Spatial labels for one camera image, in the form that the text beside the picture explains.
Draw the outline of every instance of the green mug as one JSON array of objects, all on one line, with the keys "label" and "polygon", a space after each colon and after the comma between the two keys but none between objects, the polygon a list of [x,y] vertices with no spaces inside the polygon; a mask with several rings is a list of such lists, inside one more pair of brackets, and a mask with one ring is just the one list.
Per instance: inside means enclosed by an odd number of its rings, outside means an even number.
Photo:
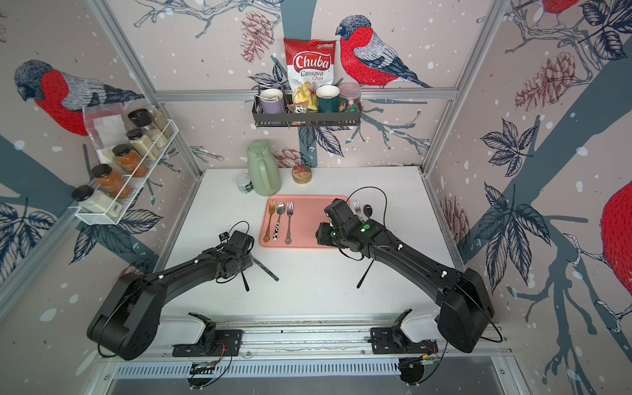
[{"label": "green mug", "polygon": [[340,97],[340,89],[333,85],[323,85],[316,90],[318,97],[318,112],[340,112],[340,102],[344,102],[344,107],[349,106],[349,101]]}]

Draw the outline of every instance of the pink tray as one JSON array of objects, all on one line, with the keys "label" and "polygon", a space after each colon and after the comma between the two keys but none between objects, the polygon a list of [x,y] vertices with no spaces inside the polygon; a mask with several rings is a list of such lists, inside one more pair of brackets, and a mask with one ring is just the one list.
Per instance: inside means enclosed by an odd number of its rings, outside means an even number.
[{"label": "pink tray", "polygon": [[[330,195],[274,195],[270,196],[265,203],[264,223],[261,225],[259,232],[259,245],[262,247],[278,247],[278,248],[331,248],[319,245],[316,242],[316,231],[321,222],[329,222],[329,218],[325,215],[324,209],[334,199],[347,200],[346,196],[330,196]],[[294,205],[294,214],[292,215],[291,234],[292,243],[285,244],[285,237],[288,234],[288,209],[286,206],[285,213],[281,216],[281,225],[279,226],[279,236],[277,240],[273,240],[274,227],[279,219],[276,212],[272,215],[270,221],[270,240],[264,242],[265,231],[268,229],[268,203],[274,200],[275,204],[283,202],[286,204],[291,200]]]}]

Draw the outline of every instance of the vent grille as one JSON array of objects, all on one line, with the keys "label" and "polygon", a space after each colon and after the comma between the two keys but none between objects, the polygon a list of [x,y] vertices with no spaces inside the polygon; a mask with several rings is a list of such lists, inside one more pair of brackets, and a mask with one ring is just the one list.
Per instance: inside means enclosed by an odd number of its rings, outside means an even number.
[{"label": "vent grille", "polygon": [[[115,379],[187,379],[196,362],[119,362]],[[196,378],[215,377],[228,368],[229,361],[220,362],[210,374]],[[315,376],[375,376],[399,375],[396,358],[342,360],[271,360],[235,361],[224,377],[315,377]]]}]

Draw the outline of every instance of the orange spice jar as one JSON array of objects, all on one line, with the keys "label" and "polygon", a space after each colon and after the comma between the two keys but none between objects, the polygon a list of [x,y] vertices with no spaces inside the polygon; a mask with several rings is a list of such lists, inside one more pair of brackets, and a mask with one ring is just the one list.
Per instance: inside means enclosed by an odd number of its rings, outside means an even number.
[{"label": "orange spice jar", "polygon": [[149,167],[143,163],[143,159],[138,152],[134,151],[127,144],[119,144],[112,149],[116,161],[121,167],[134,178],[143,178],[149,174]]},{"label": "orange spice jar", "polygon": [[95,181],[103,188],[108,195],[113,198],[127,199],[132,193],[133,189],[129,185],[125,185],[125,179],[117,171],[112,170],[107,164],[98,164],[91,170],[92,175],[95,177]]}]

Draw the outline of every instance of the red bird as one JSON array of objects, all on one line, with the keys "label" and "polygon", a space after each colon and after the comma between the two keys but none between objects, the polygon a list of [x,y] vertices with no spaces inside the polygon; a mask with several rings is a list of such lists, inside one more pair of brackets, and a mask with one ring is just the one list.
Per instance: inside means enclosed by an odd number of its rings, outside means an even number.
[{"label": "red bird", "polygon": [[[612,269],[619,282],[632,294],[632,182],[615,193],[604,206],[601,217],[601,240],[604,252],[600,255],[588,253],[580,248],[577,237],[573,234],[566,236],[573,239],[577,248],[577,259],[571,265],[577,266],[581,255],[597,259]],[[632,305],[617,314],[605,302],[597,300],[595,303],[603,306],[617,324],[616,328],[609,328],[612,332],[621,332],[621,319],[632,313]]]},{"label": "red bird", "polygon": [[88,135],[83,125],[84,107],[144,97],[98,80],[62,73],[39,60],[24,62],[15,71],[14,80],[24,101],[34,99],[62,128],[82,136]]},{"label": "red bird", "polygon": [[340,22],[336,35],[340,36],[340,61],[343,68],[360,85],[384,88],[389,82],[410,81],[430,88],[404,65],[393,48],[380,40],[366,16],[347,16]]},{"label": "red bird", "polygon": [[557,25],[555,27],[566,25],[564,22],[559,21],[559,14],[563,11],[569,9],[572,5],[577,4],[580,0],[529,0],[524,4],[519,5],[516,9],[521,9],[522,7],[528,6],[529,4],[537,3],[544,9],[542,15],[538,19],[538,22],[535,23],[534,26],[537,26],[540,23],[540,20],[544,16],[545,13],[555,14],[557,18]]}]

